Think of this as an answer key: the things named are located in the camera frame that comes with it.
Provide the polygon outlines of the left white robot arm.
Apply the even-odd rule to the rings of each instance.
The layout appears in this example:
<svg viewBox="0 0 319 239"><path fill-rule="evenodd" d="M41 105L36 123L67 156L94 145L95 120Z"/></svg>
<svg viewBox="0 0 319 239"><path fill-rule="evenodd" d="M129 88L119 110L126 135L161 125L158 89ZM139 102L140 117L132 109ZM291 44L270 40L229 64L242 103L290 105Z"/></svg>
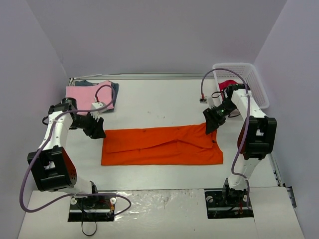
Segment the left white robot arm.
<svg viewBox="0 0 319 239"><path fill-rule="evenodd" d="M70 130L82 129L91 139L105 138L104 120L99 116L106 104L95 101L88 111L78 110L74 98L63 98L48 110L48 125L39 149L28 154L27 161L39 191L65 192L82 198L88 208L100 203L100 195L92 181L78 176L66 152Z"/></svg>

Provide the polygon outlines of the white plastic basket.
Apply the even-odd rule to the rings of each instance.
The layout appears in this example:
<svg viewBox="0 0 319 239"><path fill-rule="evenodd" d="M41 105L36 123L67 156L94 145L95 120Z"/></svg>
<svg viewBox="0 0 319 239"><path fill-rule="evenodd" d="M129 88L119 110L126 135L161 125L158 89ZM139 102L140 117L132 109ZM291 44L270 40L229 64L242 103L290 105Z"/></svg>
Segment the white plastic basket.
<svg viewBox="0 0 319 239"><path fill-rule="evenodd" d="M232 70L239 74L251 89L252 96L261 109L269 107L269 100L266 91L263 87L259 74L254 65L250 63L217 63L213 65L215 68L225 68ZM217 91L220 91L218 84L226 80L234 80L237 83L242 83L242 80L234 74L224 71L216 70L213 72L214 80L216 82Z"/></svg>

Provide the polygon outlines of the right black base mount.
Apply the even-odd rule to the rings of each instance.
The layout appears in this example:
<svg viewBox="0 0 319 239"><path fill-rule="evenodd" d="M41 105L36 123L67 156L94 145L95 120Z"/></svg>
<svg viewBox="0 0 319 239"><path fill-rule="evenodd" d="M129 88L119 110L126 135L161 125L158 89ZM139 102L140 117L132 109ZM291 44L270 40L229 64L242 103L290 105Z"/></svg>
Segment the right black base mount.
<svg viewBox="0 0 319 239"><path fill-rule="evenodd" d="M247 204L247 195L224 198L221 189L204 191L208 219L241 219L253 218L252 205Z"/></svg>

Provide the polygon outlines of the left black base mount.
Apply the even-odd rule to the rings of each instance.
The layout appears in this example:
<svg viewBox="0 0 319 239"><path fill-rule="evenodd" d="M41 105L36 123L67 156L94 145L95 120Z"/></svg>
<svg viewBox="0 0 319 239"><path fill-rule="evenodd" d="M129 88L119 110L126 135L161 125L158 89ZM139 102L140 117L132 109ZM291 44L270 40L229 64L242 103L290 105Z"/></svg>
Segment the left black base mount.
<svg viewBox="0 0 319 239"><path fill-rule="evenodd" d="M116 201L113 195L72 197L68 222L112 222Z"/></svg>

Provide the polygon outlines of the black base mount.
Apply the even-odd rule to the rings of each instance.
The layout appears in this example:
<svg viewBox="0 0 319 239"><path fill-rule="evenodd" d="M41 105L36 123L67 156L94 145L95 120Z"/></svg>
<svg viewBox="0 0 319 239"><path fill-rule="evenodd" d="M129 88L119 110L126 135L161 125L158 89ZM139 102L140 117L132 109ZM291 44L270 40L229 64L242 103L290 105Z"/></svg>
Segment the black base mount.
<svg viewBox="0 0 319 239"><path fill-rule="evenodd" d="M221 189L204 191L208 219L241 219L253 218L252 205L247 204L247 195L224 198Z"/></svg>
<svg viewBox="0 0 319 239"><path fill-rule="evenodd" d="M72 197L68 222L112 222L116 201L113 195Z"/></svg>

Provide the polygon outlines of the orange t shirt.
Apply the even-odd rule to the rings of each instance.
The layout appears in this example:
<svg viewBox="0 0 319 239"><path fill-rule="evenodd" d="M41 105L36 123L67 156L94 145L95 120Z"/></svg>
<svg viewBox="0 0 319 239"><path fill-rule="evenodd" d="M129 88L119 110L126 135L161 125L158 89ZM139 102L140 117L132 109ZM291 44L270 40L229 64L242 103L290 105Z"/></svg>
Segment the orange t shirt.
<svg viewBox="0 0 319 239"><path fill-rule="evenodd" d="M218 165L223 152L206 124L107 130L101 165Z"/></svg>

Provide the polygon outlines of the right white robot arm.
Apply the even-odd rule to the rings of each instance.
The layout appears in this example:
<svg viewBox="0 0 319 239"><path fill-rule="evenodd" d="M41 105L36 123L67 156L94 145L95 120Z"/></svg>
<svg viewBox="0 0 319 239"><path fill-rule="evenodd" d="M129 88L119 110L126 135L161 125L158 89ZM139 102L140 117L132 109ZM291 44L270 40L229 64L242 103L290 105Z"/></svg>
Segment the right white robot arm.
<svg viewBox="0 0 319 239"><path fill-rule="evenodd" d="M226 178L221 200L228 206L248 197L249 182L254 169L274 147L277 121L267 116L244 84L230 84L224 90L219 106L210 106L203 111L206 134L216 131L226 122L226 116L238 110L244 120L237 140L237 153L231 166L231 175Z"/></svg>

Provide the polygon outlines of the red t shirt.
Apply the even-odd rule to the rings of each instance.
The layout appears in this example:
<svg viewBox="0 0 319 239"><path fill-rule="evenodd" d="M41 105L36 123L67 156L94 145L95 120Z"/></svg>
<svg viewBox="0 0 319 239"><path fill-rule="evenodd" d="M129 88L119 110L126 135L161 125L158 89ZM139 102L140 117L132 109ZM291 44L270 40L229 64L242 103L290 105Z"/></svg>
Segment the red t shirt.
<svg viewBox="0 0 319 239"><path fill-rule="evenodd" d="M231 84L236 84L237 82L234 80L226 80L218 84L220 91L223 91L225 88L227 88Z"/></svg>

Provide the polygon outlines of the pink folded t shirt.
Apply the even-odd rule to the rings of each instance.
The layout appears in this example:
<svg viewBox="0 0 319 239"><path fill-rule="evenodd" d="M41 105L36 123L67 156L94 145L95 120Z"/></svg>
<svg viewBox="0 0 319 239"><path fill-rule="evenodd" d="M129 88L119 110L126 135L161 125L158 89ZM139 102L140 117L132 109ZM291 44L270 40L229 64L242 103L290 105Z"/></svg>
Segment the pink folded t shirt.
<svg viewBox="0 0 319 239"><path fill-rule="evenodd" d="M88 93L88 91L89 91L89 87L80 87L80 90L84 90L84 92L83 93L80 93L80 94L78 94L78 95L76 95L76 93L79 93L78 91L77 91L77 88L75 87L75 86L67 86L66 87L66 97L67 98L74 98L76 101L77 101L77 99L76 99L76 97L77 96L80 96L80 98L84 98L84 96ZM99 101L101 101L100 100L100 96L101 95L99 95L99 92L98 92L98 94L97 94L97 97L98 97L98 100Z"/></svg>

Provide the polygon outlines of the dark blue folded t shirt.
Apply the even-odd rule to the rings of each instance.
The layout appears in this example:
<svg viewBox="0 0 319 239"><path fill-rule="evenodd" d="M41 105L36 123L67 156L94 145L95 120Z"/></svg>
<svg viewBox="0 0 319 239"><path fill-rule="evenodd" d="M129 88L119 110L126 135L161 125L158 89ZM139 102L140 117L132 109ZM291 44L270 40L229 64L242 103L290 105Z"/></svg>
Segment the dark blue folded t shirt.
<svg viewBox="0 0 319 239"><path fill-rule="evenodd" d="M94 100L94 94L96 93L97 89L102 86L102 85L110 85L113 89L114 92L108 88L105 87L99 91L100 100L108 103L110 101L110 98L114 98L113 103L107 107L107 109L103 113L111 113L114 111L115 105L116 105L116 100L117 100L117 95L119 91L119 84L111 82L111 81L103 81L98 84L93 84L87 80L82 80L75 82L74 86L77 88L77 91L79 93L76 93L76 95L83 93L84 90L80 90L80 87L89 87L88 93L84 96L84 98L80 98L80 96L77 96L77 106L78 109L87 109L91 105L91 103Z"/></svg>

